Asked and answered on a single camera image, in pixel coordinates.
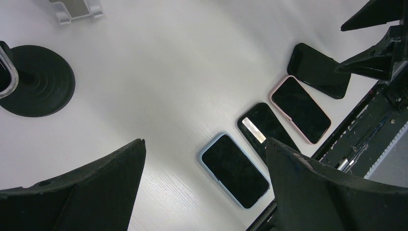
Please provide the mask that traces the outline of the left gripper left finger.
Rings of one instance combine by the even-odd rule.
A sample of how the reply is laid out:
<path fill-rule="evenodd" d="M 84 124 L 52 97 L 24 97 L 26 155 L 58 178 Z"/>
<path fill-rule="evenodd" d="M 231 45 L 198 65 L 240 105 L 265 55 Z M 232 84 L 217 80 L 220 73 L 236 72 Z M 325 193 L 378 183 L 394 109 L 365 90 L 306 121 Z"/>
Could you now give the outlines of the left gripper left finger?
<path fill-rule="evenodd" d="M 3 231 L 126 231 L 146 158 L 145 140 L 31 187 L 0 192 Z"/>

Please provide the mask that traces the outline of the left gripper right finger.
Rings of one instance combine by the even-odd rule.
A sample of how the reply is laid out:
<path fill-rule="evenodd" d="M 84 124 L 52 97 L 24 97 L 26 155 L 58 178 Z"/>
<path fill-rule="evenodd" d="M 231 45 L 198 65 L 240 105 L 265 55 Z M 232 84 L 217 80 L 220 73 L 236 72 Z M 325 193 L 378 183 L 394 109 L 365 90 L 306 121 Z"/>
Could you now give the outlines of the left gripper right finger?
<path fill-rule="evenodd" d="M 407 230 L 407 188 L 344 173 L 274 138 L 267 140 L 266 158 L 278 230 Z"/>

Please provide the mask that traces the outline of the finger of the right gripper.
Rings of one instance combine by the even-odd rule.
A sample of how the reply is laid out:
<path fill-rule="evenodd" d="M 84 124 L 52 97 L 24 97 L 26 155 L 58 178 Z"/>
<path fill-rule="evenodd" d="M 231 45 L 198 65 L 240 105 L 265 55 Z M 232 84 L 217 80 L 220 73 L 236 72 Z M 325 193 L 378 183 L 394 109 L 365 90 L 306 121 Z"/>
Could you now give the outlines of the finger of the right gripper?
<path fill-rule="evenodd" d="M 376 45 L 341 62 L 335 71 L 390 81 L 395 65 L 407 60 L 408 30 L 391 26 Z"/>
<path fill-rule="evenodd" d="M 369 0 L 341 26 L 341 31 L 378 26 L 401 20 L 406 5 L 406 0 Z"/>

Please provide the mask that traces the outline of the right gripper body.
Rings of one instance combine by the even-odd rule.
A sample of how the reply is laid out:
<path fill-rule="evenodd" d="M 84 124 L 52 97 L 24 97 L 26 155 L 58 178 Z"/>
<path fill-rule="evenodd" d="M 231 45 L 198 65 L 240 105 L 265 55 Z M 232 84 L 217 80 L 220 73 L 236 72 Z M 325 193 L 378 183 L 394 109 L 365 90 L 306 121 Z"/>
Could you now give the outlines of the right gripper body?
<path fill-rule="evenodd" d="M 398 112 L 408 111 L 408 64 L 395 64 L 385 89 L 385 99 Z"/>

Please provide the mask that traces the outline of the black phone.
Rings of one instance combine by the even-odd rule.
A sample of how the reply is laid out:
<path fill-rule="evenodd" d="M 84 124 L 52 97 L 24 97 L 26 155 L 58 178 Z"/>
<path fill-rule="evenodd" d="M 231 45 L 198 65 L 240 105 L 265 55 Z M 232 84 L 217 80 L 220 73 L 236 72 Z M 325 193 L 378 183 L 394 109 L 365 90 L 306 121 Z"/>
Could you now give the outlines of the black phone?
<path fill-rule="evenodd" d="M 296 151 L 298 147 L 267 103 L 257 103 L 237 121 L 237 127 L 264 164 L 266 142 L 275 138 Z"/>
<path fill-rule="evenodd" d="M 299 43 L 293 49 L 287 73 L 338 100 L 345 96 L 351 77 L 350 73 L 337 72 L 338 65 L 318 50 Z"/>

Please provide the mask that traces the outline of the black pole stand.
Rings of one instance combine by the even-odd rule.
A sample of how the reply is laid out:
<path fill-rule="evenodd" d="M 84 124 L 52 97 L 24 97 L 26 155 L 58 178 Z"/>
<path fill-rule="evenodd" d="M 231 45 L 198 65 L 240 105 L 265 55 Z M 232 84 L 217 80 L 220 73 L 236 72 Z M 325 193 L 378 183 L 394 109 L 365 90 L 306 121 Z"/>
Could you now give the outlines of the black pole stand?
<path fill-rule="evenodd" d="M 69 63 L 45 47 L 10 48 L 19 74 L 16 90 L 0 99 L 5 110 L 19 116 L 43 117 L 63 109 L 75 92 L 75 75 Z"/>

